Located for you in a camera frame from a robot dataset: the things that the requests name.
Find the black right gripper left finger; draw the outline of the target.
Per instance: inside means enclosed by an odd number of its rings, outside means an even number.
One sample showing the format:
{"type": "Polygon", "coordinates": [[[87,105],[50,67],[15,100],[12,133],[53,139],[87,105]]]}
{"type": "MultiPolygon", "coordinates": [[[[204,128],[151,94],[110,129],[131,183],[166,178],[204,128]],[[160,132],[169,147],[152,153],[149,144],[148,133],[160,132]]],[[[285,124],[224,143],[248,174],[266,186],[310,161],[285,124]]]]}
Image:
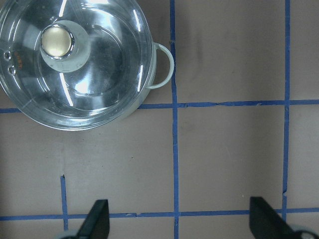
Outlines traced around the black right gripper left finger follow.
{"type": "Polygon", "coordinates": [[[110,232],[108,200],[97,200],[76,234],[77,239],[107,239],[110,232]]]}

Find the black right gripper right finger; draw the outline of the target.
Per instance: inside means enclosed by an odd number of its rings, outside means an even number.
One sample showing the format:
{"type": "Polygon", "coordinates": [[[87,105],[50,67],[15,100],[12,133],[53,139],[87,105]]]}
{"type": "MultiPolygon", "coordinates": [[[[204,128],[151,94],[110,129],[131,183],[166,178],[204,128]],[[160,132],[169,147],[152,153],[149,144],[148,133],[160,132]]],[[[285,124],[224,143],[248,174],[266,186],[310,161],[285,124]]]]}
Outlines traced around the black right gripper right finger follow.
{"type": "Polygon", "coordinates": [[[301,239],[262,197],[250,198],[249,228],[255,239],[301,239]]]}

